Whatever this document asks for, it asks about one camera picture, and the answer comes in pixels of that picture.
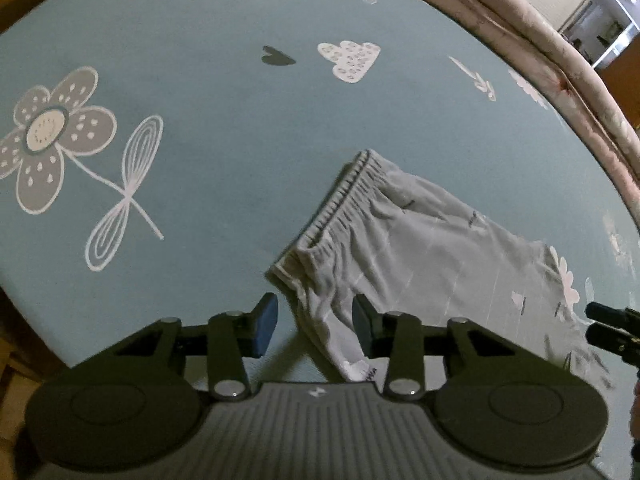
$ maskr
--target folded garment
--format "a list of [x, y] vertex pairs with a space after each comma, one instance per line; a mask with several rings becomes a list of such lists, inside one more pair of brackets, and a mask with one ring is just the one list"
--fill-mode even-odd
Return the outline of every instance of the folded garment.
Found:
[[[569, 367], [601, 393], [609, 372], [587, 344], [553, 248], [527, 242], [376, 152], [361, 152], [317, 217], [272, 271], [299, 300], [299, 323], [351, 381], [381, 388], [388, 359], [364, 357], [351, 303], [365, 294], [379, 312], [407, 312], [445, 326], [467, 317]], [[425, 357], [427, 388], [446, 377]]]

